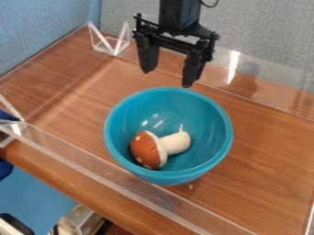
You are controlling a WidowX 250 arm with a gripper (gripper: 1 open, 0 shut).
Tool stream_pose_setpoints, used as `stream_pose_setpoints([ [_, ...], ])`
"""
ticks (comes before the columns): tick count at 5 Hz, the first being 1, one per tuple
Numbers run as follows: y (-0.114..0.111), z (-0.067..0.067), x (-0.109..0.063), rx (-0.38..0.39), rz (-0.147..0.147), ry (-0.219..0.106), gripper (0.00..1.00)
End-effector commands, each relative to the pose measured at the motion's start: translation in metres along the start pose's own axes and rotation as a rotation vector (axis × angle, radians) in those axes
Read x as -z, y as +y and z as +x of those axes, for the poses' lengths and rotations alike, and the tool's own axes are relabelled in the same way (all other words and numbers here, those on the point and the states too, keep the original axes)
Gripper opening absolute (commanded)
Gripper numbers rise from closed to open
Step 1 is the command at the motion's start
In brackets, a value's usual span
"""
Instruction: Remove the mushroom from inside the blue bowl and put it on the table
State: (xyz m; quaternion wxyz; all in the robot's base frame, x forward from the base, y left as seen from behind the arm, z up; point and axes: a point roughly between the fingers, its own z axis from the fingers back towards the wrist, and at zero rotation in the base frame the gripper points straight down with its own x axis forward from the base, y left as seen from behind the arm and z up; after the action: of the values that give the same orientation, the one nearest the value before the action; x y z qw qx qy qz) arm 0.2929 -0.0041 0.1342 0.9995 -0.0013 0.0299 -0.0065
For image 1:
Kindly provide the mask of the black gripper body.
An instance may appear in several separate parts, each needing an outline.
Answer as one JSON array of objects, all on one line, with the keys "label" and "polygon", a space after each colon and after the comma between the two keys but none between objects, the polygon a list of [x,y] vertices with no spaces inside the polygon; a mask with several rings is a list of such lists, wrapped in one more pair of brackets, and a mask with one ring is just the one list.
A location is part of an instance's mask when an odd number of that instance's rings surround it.
[{"label": "black gripper body", "polygon": [[219,35],[200,24],[200,13],[203,6],[214,8],[218,2],[219,0],[207,5],[203,0],[159,0],[155,17],[141,12],[133,15],[136,21],[133,39],[136,32],[140,31],[155,38],[159,47],[182,53],[188,53],[196,41],[206,39],[208,41],[206,61],[211,61]]}]

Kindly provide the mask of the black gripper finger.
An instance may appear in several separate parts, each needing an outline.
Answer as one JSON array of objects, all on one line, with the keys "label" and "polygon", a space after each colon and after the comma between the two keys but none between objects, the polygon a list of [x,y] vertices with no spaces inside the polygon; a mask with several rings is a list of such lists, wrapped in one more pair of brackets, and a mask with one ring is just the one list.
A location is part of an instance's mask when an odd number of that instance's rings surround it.
[{"label": "black gripper finger", "polygon": [[183,68],[184,88],[188,88],[200,77],[202,69],[207,59],[207,45],[208,41],[206,39],[199,39],[196,41],[195,47],[187,53],[187,59],[184,61]]},{"label": "black gripper finger", "polygon": [[157,67],[159,45],[155,38],[140,31],[136,32],[135,40],[141,71],[149,73]]}]

